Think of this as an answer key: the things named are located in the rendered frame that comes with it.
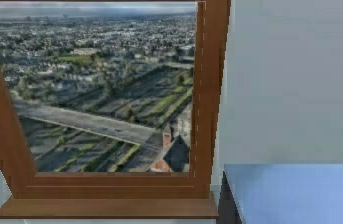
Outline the brown wooden framed window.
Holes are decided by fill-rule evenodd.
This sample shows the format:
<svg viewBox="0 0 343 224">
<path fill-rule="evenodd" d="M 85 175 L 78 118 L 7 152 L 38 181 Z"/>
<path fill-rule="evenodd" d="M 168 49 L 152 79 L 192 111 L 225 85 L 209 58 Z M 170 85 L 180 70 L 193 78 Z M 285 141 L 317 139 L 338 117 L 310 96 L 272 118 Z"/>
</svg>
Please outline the brown wooden framed window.
<svg viewBox="0 0 343 224">
<path fill-rule="evenodd" d="M 218 219 L 210 189 L 229 0 L 41 0 L 197 5 L 191 165 L 186 173 L 38 171 L 0 69 L 0 171 L 11 191 L 0 220 Z"/>
</svg>

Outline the blue topped dark table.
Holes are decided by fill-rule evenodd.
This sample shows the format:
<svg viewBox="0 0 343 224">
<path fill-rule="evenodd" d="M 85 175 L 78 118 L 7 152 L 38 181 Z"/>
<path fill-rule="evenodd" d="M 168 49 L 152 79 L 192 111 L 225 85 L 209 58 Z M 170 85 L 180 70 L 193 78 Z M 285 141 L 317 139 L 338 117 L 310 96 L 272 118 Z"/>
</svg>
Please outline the blue topped dark table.
<svg viewBox="0 0 343 224">
<path fill-rule="evenodd" d="M 343 164 L 227 164 L 216 224 L 343 224 Z"/>
</svg>

